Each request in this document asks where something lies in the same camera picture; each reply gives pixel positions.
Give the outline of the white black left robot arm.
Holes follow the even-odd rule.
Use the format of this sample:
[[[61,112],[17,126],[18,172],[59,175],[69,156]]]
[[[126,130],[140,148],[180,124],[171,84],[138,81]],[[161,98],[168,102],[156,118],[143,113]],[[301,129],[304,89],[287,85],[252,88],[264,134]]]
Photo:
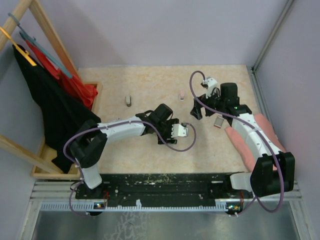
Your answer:
[[[80,167],[87,194],[95,199],[103,195],[104,186],[98,161],[107,144],[148,134],[157,134],[159,145],[176,144],[177,136],[173,134],[173,128],[179,123],[178,118],[173,118],[173,110],[164,103],[155,110],[137,113],[126,120],[113,123],[85,122],[77,134],[67,141],[66,149]]]

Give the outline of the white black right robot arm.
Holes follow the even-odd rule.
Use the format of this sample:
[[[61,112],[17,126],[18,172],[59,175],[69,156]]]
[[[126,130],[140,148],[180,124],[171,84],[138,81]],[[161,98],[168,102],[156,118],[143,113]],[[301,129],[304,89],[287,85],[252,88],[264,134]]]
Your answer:
[[[235,198],[241,190],[253,192],[257,197],[290,192],[294,188],[295,158],[272,142],[265,127],[246,104],[240,104],[238,86],[227,82],[218,85],[213,78],[202,81],[206,93],[194,98],[190,112],[197,120],[217,113],[227,120],[225,129],[233,146],[241,155],[248,172],[233,173],[223,185],[223,192]]]

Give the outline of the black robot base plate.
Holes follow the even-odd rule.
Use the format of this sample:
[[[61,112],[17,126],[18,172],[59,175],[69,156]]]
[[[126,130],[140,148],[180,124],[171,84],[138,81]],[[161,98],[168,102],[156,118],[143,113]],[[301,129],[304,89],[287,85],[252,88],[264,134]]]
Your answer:
[[[214,207],[216,200],[250,199],[247,190],[231,187],[230,173],[102,174],[102,184],[77,190],[78,200],[106,201],[109,207]]]

